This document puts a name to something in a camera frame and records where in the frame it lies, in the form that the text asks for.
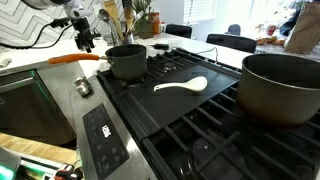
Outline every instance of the window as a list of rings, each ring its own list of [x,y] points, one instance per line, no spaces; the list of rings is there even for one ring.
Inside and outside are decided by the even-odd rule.
[[[184,24],[193,24],[215,18],[217,0],[185,0]]]

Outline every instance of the cooking pot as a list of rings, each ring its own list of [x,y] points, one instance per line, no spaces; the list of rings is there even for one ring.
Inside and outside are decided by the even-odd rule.
[[[53,57],[48,60],[50,64],[74,62],[79,60],[107,60],[111,66],[112,74],[119,80],[131,81],[142,77],[147,71],[147,48],[138,44],[122,45],[106,51],[106,56],[95,54],[68,54]]]
[[[131,81],[147,72],[147,48],[138,44],[122,45],[106,51],[114,77]]]
[[[300,126],[320,109],[320,63],[279,54],[248,56],[242,62],[236,101],[257,122]]]

